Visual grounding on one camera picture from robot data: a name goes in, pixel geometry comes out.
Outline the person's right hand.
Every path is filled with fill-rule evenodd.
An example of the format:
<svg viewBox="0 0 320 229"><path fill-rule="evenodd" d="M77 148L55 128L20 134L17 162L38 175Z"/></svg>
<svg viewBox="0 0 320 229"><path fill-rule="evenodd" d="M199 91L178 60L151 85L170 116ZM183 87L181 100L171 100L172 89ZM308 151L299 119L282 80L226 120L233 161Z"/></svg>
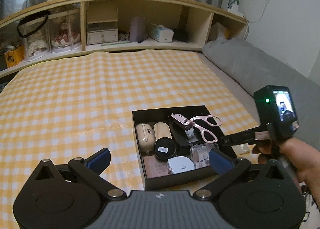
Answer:
<svg viewBox="0 0 320 229"><path fill-rule="evenodd" d="M305 182L314 198L319 198L319 151L296 138L278 144L284 154L296 167L299 182Z"/></svg>

